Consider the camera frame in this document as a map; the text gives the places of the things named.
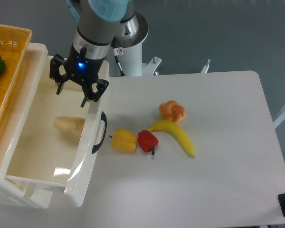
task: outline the white table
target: white table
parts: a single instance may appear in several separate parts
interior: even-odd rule
[[[112,78],[110,87],[107,135],[83,206],[73,208],[58,194],[48,209],[0,205],[0,227],[285,224],[277,200],[285,193],[285,164],[256,73]],[[154,160],[140,149],[111,148],[116,127],[138,133],[170,99],[187,109],[180,125],[195,144],[195,159],[166,133],[155,133]]]

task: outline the black handle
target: black handle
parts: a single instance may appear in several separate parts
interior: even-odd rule
[[[101,147],[101,145],[103,144],[103,142],[104,142],[104,140],[105,140],[105,133],[106,133],[107,121],[106,121],[106,115],[105,115],[104,112],[101,112],[101,118],[100,118],[100,120],[104,121],[104,124],[105,124],[105,125],[104,125],[104,135],[103,135],[103,137],[102,137],[100,143],[93,146],[92,154],[93,154],[93,153],[96,153],[96,152],[99,150],[99,148]]]

